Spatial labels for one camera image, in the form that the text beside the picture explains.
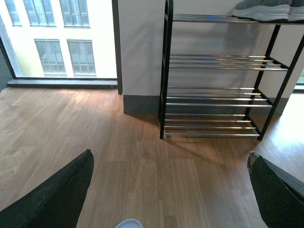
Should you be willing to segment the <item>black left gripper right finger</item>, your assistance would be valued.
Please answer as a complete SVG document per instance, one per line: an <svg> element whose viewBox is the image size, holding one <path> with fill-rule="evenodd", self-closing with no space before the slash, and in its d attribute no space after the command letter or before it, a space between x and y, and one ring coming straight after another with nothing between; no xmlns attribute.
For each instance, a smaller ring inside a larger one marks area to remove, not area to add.
<svg viewBox="0 0 304 228"><path fill-rule="evenodd" d="M269 228L304 226L304 183L251 151L247 169L262 220Z"/></svg>

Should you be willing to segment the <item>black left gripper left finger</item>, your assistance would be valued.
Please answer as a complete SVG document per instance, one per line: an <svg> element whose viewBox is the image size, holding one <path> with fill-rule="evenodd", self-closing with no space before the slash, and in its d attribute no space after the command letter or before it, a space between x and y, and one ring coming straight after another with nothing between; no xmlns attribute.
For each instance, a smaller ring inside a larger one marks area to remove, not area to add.
<svg viewBox="0 0 304 228"><path fill-rule="evenodd" d="M89 149L0 212L2 228L75 228L94 170Z"/></svg>

